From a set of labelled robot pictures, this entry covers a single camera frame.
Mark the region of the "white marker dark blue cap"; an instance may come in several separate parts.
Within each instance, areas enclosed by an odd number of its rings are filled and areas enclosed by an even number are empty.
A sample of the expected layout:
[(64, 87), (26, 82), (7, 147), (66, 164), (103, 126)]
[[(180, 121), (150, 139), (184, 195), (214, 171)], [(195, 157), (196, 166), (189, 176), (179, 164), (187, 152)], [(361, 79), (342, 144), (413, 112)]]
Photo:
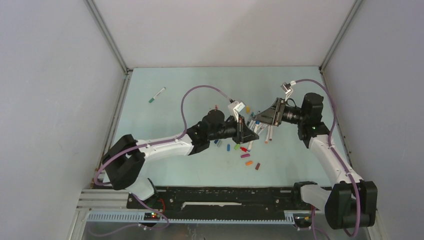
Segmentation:
[(250, 118), (249, 118), (248, 128), (250, 130), (252, 130), (253, 127), (254, 127), (254, 125), (255, 125), (255, 115), (252, 113), (251, 116), (250, 116)]

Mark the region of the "green cap white marker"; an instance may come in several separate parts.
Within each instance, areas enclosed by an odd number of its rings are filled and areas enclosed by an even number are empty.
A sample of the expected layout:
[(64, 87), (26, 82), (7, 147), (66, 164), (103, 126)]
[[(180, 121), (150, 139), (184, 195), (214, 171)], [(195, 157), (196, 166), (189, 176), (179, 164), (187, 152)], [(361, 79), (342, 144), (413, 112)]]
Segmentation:
[(152, 103), (154, 100), (157, 99), (157, 97), (166, 90), (166, 87), (162, 87), (153, 97), (150, 98), (148, 101), (149, 103)]

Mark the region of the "purple cap marker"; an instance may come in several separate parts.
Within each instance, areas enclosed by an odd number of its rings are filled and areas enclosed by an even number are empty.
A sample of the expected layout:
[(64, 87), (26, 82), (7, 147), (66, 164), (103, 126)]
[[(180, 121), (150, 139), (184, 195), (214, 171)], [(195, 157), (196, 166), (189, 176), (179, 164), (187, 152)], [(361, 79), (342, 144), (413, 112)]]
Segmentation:
[(258, 128), (257, 134), (260, 135), (266, 128), (267, 128), (266, 124), (262, 125), (261, 127)]

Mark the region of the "orange cap marker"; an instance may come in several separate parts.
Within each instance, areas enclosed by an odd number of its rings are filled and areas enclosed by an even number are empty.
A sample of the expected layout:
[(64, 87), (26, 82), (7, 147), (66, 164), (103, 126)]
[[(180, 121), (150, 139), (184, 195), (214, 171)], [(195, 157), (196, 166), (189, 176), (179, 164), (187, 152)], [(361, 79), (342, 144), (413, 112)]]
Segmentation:
[(270, 126), (270, 125), (268, 125), (268, 126), (266, 127), (266, 136), (265, 136), (265, 140), (264, 140), (264, 143), (265, 143), (265, 144), (267, 144), (267, 143), (269, 142), (269, 139), (270, 139), (270, 131), (271, 131), (271, 126)]

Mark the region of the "dark red cap marker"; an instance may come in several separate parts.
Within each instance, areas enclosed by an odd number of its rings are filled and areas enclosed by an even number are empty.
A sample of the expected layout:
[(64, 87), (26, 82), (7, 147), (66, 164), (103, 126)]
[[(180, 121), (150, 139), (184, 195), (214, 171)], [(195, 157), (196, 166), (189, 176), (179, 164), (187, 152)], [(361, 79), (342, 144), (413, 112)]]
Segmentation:
[(268, 141), (272, 141), (273, 140), (273, 132), (274, 132), (274, 126), (271, 125), (268, 128)]

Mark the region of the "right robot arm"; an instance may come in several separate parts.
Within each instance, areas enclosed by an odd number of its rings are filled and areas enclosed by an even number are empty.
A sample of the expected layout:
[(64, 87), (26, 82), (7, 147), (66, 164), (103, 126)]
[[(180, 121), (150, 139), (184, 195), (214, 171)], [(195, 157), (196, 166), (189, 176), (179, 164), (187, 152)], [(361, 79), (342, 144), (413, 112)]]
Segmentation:
[(325, 190), (315, 182), (294, 184), (291, 204), (304, 209), (309, 204), (324, 211), (328, 225), (334, 229), (372, 227), (376, 221), (378, 189), (365, 181), (341, 156), (332, 143), (330, 130), (322, 121), (323, 96), (309, 92), (302, 105), (291, 106), (282, 98), (254, 117), (256, 122), (278, 127), (282, 122), (297, 125), (299, 139), (321, 164), (330, 183)]

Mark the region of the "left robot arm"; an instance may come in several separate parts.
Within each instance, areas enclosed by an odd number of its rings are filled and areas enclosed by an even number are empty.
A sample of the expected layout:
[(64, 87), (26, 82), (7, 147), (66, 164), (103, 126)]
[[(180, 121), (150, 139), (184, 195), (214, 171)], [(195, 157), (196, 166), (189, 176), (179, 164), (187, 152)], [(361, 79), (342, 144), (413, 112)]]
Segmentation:
[(151, 141), (136, 140), (126, 134), (101, 159), (109, 180), (107, 184), (116, 191), (128, 190), (145, 208), (153, 208), (158, 202), (158, 194), (153, 182), (141, 174), (146, 163), (198, 154), (209, 148), (211, 141), (223, 139), (245, 144), (258, 140), (259, 135), (248, 128), (243, 116), (225, 118), (220, 110), (210, 110), (182, 137)]

